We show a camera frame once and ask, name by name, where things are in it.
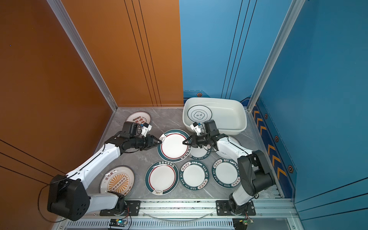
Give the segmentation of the small green rimmed plate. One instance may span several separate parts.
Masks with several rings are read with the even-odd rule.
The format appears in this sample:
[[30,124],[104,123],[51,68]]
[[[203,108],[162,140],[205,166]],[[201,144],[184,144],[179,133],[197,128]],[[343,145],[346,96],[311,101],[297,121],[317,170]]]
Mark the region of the small green rimmed plate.
[[190,145],[182,144],[188,137],[189,134],[181,129],[171,129],[163,133],[159,138],[163,143],[157,147],[159,156],[172,163],[184,160],[191,151]]

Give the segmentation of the plate with red coin pattern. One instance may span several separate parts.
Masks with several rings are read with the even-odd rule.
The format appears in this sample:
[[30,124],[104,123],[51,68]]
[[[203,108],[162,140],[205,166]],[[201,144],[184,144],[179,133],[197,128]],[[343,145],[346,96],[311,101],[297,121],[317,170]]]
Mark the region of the plate with red coin pattern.
[[138,111],[138,112],[135,112],[135,113],[129,115],[126,119],[126,122],[133,122],[133,123],[136,123],[136,124],[144,124],[144,123],[150,124],[151,116],[147,112]]

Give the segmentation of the white plate clover design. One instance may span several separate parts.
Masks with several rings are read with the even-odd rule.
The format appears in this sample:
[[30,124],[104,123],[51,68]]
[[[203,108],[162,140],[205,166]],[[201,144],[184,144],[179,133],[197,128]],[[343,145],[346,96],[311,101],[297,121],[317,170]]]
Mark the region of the white plate clover design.
[[202,123],[212,119],[212,111],[204,105],[192,106],[187,115],[189,119],[193,122]]

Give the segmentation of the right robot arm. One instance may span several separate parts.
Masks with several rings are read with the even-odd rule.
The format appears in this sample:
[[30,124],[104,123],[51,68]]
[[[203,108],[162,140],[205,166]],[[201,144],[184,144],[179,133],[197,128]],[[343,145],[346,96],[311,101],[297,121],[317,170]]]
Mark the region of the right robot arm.
[[232,142],[225,134],[192,135],[183,141],[184,145],[194,148],[211,146],[225,153],[236,161],[239,167],[241,186],[229,196],[229,207],[233,214],[240,215],[246,211],[249,201],[260,192],[276,184],[273,169],[267,156],[260,150],[250,150]]

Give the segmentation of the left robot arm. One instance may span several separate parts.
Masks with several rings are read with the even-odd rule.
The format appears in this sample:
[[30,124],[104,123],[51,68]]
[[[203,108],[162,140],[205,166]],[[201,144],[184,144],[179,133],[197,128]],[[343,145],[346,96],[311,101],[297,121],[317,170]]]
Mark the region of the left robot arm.
[[118,192],[88,194],[87,188],[112,161],[129,149],[149,150],[161,140],[147,134],[142,137],[109,138],[91,158],[66,175],[56,175],[49,184],[47,210],[66,219],[77,221],[86,213],[109,210],[121,214],[126,209],[125,195]]

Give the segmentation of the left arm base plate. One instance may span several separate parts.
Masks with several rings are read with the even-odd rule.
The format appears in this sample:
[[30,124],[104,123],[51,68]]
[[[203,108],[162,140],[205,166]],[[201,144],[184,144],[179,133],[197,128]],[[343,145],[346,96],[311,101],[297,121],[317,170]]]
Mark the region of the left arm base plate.
[[128,200],[125,201],[125,210],[102,210],[100,211],[100,216],[130,216],[135,217],[139,215],[141,201],[139,200]]

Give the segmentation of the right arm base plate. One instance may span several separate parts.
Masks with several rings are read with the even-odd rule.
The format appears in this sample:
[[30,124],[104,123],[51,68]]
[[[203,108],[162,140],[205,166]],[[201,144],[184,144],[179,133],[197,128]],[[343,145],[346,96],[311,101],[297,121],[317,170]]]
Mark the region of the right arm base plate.
[[218,216],[255,216],[256,210],[253,201],[237,207],[230,200],[217,200],[216,212]]

